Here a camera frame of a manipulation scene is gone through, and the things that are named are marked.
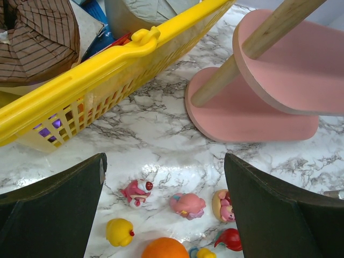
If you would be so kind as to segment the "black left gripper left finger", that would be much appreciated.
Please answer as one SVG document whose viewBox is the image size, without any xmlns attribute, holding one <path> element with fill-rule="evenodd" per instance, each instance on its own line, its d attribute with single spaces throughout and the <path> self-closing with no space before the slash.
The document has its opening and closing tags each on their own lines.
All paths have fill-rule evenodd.
<svg viewBox="0 0 344 258">
<path fill-rule="evenodd" d="M 106 170 L 98 153 L 1 194 L 1 257 L 83 257 Z"/>
</svg>

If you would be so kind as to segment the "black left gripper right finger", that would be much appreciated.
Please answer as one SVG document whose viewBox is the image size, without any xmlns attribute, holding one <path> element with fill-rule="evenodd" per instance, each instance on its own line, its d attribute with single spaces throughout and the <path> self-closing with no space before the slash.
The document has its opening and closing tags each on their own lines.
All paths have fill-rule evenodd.
<svg viewBox="0 0 344 258">
<path fill-rule="evenodd" d="M 245 257 L 343 257 L 343 201 L 227 153 L 224 171 Z"/>
</svg>

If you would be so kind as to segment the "pink round planet toy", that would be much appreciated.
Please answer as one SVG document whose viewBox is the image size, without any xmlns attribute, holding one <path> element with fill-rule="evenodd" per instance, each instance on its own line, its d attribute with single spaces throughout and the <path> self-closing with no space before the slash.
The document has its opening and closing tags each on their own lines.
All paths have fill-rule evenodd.
<svg viewBox="0 0 344 258">
<path fill-rule="evenodd" d="M 206 202 L 194 193 L 176 193 L 170 198 L 169 206 L 181 217 L 193 220 L 204 215 Z"/>
</svg>

